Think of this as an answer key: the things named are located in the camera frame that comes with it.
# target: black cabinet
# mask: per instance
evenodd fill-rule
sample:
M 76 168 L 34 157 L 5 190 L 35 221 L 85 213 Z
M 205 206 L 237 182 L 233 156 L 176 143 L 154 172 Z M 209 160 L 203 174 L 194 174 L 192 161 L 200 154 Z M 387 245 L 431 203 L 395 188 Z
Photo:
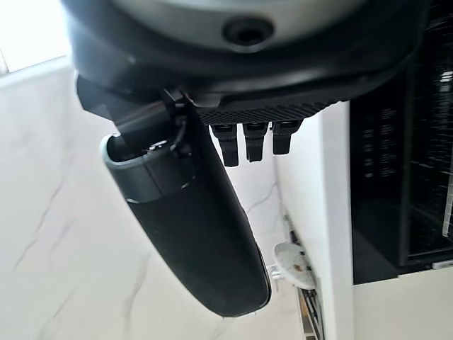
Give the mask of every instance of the black cabinet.
M 452 147 L 453 4 L 446 0 L 433 2 L 417 60 L 351 101 L 355 283 L 453 259 Z

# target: screw hole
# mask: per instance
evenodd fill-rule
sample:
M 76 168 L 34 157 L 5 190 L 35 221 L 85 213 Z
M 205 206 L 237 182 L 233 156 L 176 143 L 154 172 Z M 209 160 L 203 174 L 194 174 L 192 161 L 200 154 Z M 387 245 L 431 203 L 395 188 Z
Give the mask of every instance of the screw hole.
M 224 38 L 237 52 L 255 52 L 274 33 L 272 23 L 257 18 L 242 18 L 225 25 Z

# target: gray marble vein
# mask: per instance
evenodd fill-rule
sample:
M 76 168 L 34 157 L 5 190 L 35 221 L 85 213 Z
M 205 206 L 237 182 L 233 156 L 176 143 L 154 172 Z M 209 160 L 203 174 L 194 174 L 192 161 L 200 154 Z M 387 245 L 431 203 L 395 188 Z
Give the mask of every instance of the gray marble vein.
M 65 308 L 67 308 L 67 305 L 75 296 L 76 291 L 77 287 L 75 287 L 73 290 L 71 290 L 71 292 L 69 292 L 69 294 L 63 299 L 62 303 L 59 305 L 59 307 L 52 315 L 52 317 L 44 324 L 44 326 L 42 326 L 42 329 L 38 334 L 38 340 L 49 340 L 55 338 L 55 334 L 58 331 L 60 321 L 60 318 L 58 316 L 63 313 Z M 49 329 L 51 324 L 53 324 L 52 331 Z
M 217 327 L 215 327 L 212 335 L 209 337 L 209 340 L 220 339 L 220 337 L 232 326 L 235 320 L 236 319 L 224 317 Z
M 16 271 L 16 269 L 19 267 L 19 265 L 22 263 L 22 261 L 24 260 L 24 258 L 27 256 L 27 254 L 28 254 L 28 252 L 30 251 L 30 249 L 33 248 L 33 246 L 36 244 L 37 241 L 38 241 L 38 238 L 35 237 L 35 238 L 32 239 L 31 242 L 25 247 L 25 249 L 22 251 L 22 254 L 19 256 L 18 260 L 17 260 L 16 263 L 14 264 L 13 272 Z
M 139 270 L 137 272 L 137 276 L 135 278 L 135 284 L 132 288 L 132 292 L 126 297 L 124 309 L 123 309 L 123 316 L 124 316 L 124 334 L 125 339 L 131 338 L 131 331 L 132 331 L 132 308 L 134 307 L 135 299 L 137 298 L 137 294 L 139 293 L 140 289 L 142 289 L 144 279 L 147 276 L 148 272 L 148 261 L 151 254 L 147 254 L 140 264 Z
M 59 233 L 57 240 L 54 242 L 54 244 L 50 247 L 49 249 L 49 256 L 53 255 L 55 249 L 62 243 L 63 239 L 66 237 L 68 234 L 69 230 L 74 226 L 74 221 L 69 220 L 65 223 L 63 226 L 62 231 Z
M 252 212 L 252 210 L 254 210 L 255 208 L 259 207 L 260 205 L 262 205 L 265 201 L 267 201 L 271 196 L 272 196 L 272 193 L 274 191 L 274 188 L 277 187 L 277 182 L 275 182 L 271 187 L 270 187 L 270 190 L 269 190 L 269 193 L 262 199 L 260 199 L 258 202 L 255 202 L 254 204 L 251 205 L 251 207 L 249 209 L 247 209 L 246 211 L 246 214 L 248 215 L 249 213 Z
M 38 225 L 37 225 L 37 227 L 35 229 L 35 234 L 37 234 L 42 229 L 42 227 L 44 226 L 44 223 L 45 223 L 45 221 L 47 219 L 47 215 L 49 215 L 49 211 L 50 211 L 50 209 L 52 209 L 52 206 L 53 206 L 53 204 L 55 202 L 55 199 L 58 197 L 58 194 L 61 192 L 61 190 L 64 187 L 65 180 L 66 180 L 66 176 L 63 176 L 62 180 L 58 183 L 58 186 L 56 187 L 56 189 L 54 190 L 54 192 L 50 196 L 49 203 L 47 204 L 47 208 L 45 208 L 44 212 L 42 213 L 40 221 L 39 221 L 39 223 L 38 223 Z

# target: white marble floor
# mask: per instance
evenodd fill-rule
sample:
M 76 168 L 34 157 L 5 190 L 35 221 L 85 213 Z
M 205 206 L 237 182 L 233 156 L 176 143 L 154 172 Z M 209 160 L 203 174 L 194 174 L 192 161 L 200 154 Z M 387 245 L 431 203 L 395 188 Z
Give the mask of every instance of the white marble floor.
M 0 339 L 301 338 L 293 287 L 222 319 L 173 276 L 99 156 L 112 123 L 83 112 L 57 60 L 0 79 Z M 229 170 L 265 261 L 285 239 L 275 170 Z

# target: black textured panel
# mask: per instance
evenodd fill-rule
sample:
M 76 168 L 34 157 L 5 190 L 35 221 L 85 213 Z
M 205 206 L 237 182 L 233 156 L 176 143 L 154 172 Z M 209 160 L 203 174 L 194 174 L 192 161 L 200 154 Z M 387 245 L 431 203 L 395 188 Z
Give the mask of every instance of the black textured panel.
M 302 120 L 332 105 L 333 103 L 303 103 L 287 106 L 266 106 L 248 110 L 199 110 L 198 115 L 206 125 L 265 123 L 286 120 Z

